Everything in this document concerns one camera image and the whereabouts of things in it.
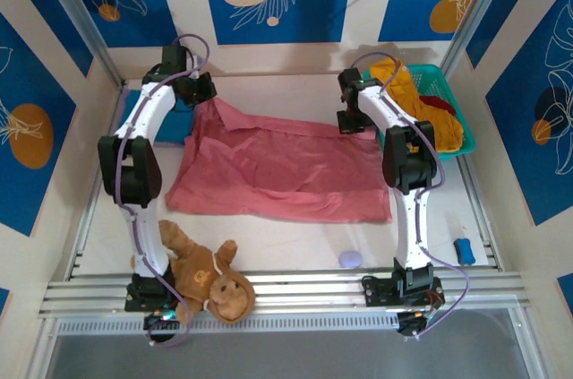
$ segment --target small purple object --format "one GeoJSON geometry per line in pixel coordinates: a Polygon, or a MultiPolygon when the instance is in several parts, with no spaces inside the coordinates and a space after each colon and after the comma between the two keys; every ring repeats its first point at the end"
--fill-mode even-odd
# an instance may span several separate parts
{"type": "Polygon", "coordinates": [[[338,260],[345,269],[355,269],[362,265],[362,255],[358,251],[345,251],[340,254],[338,260]]]}

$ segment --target pink towel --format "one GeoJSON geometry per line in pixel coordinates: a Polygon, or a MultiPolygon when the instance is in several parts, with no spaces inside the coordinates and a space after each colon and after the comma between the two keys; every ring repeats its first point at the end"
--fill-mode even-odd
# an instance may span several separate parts
{"type": "Polygon", "coordinates": [[[247,116],[220,99],[201,104],[169,209],[310,222],[386,222],[388,187],[374,133],[247,116]]]}

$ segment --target yellow cloth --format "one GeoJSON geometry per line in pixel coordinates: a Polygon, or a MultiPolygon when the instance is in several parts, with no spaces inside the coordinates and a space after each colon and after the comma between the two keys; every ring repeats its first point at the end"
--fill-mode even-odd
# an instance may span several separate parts
{"type": "MultiPolygon", "coordinates": [[[[390,58],[371,65],[370,75],[382,83],[394,73],[394,61],[390,58]]],[[[408,115],[418,121],[429,121],[433,125],[436,151],[455,152],[462,147],[464,127],[447,110],[428,106],[420,100],[410,71],[400,64],[398,75],[388,86],[388,93],[408,115]]]]}

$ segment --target black bracket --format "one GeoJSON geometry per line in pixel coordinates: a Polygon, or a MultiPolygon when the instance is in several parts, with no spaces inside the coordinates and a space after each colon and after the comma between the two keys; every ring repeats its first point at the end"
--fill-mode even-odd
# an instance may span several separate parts
{"type": "MultiPolygon", "coordinates": [[[[432,124],[425,121],[416,122],[415,125],[433,147],[432,124]]],[[[408,195],[410,190],[432,186],[437,171],[438,166],[430,149],[412,127],[392,126],[386,130],[382,173],[388,186],[408,195]]]]}
{"type": "Polygon", "coordinates": [[[172,333],[152,334],[161,330],[178,330],[180,323],[175,319],[174,310],[157,311],[143,318],[143,330],[150,331],[150,338],[156,342],[164,342],[175,337],[172,333]]]}
{"type": "Polygon", "coordinates": [[[423,330],[433,318],[435,312],[444,304],[443,289],[438,278],[432,278],[430,286],[424,290],[400,296],[394,277],[379,279],[374,276],[364,276],[362,286],[368,307],[399,307],[404,312],[398,313],[398,332],[404,336],[412,336],[414,332],[423,330]]]}
{"type": "Polygon", "coordinates": [[[358,109],[358,93],[370,86],[380,85],[378,79],[363,80],[357,68],[348,68],[338,75],[338,85],[342,91],[340,100],[346,103],[346,110],[337,112],[338,129],[341,134],[362,133],[374,123],[358,109]]]}
{"type": "Polygon", "coordinates": [[[405,269],[394,258],[392,287],[399,298],[415,296],[421,292],[431,290],[433,283],[432,263],[427,263],[425,267],[420,269],[405,269]]]}
{"type": "MultiPolygon", "coordinates": [[[[102,137],[98,142],[99,166],[104,188],[108,195],[114,197],[114,201],[115,165],[120,143],[121,139],[116,135],[102,137]]],[[[161,170],[150,141],[143,137],[129,139],[121,158],[123,160],[128,156],[133,157],[133,164],[122,165],[120,181],[122,202],[147,207],[161,191],[161,170]]]]}
{"type": "MultiPolygon", "coordinates": [[[[167,267],[163,279],[172,287],[175,285],[171,265],[167,267]]],[[[132,282],[127,286],[125,312],[163,311],[175,301],[173,294],[157,278],[143,278],[134,273],[132,282]]]]}
{"type": "MultiPolygon", "coordinates": [[[[143,84],[162,82],[173,74],[187,70],[187,49],[180,44],[163,46],[161,64],[156,65],[143,76],[143,84]]],[[[209,73],[203,73],[197,79],[178,77],[168,83],[175,97],[181,99],[187,107],[196,106],[217,95],[215,84],[209,73]]]]}

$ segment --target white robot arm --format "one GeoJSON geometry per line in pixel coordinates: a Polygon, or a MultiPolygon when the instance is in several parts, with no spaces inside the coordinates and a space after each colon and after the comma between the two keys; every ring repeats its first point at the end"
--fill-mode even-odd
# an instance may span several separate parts
{"type": "MultiPolygon", "coordinates": [[[[157,82],[150,82],[141,87],[140,97],[133,107],[132,112],[124,124],[115,132],[115,136],[118,139],[123,139],[126,136],[127,128],[131,125],[133,130],[129,135],[129,139],[133,140],[138,137],[147,139],[150,146],[153,147],[155,137],[158,134],[163,120],[167,116],[167,113],[173,109],[176,102],[173,87],[162,86],[152,97],[149,97],[149,100],[143,106],[142,112],[136,118],[137,109],[141,106],[145,98],[149,96],[150,91],[157,85],[157,82]]],[[[123,208],[121,208],[120,211],[128,223],[127,227],[130,231],[133,251],[135,252],[133,271],[144,278],[154,277],[150,268],[143,263],[143,255],[139,254],[136,249],[135,244],[139,243],[150,266],[162,276],[167,270],[169,260],[165,248],[161,243],[161,235],[159,234],[157,198],[151,199],[150,203],[145,207],[140,204],[131,204],[130,209],[135,213],[135,217],[123,208]],[[135,219],[134,224],[137,226],[137,235],[133,234],[133,219],[135,219]]]]}
{"type": "MultiPolygon", "coordinates": [[[[400,109],[386,90],[382,90],[378,84],[373,84],[361,90],[358,94],[358,108],[367,115],[376,127],[386,133],[392,127],[408,128],[408,124],[402,118],[408,119],[412,124],[417,121],[410,115],[403,113],[397,115],[393,108],[400,109]]],[[[400,188],[393,187],[398,215],[398,249],[396,260],[404,269],[422,269],[430,261],[420,249],[427,249],[427,226],[426,204],[428,193],[423,193],[424,187],[419,187],[405,194],[400,188]],[[421,242],[417,243],[415,228],[415,204],[420,203],[420,236],[421,242]]]]}

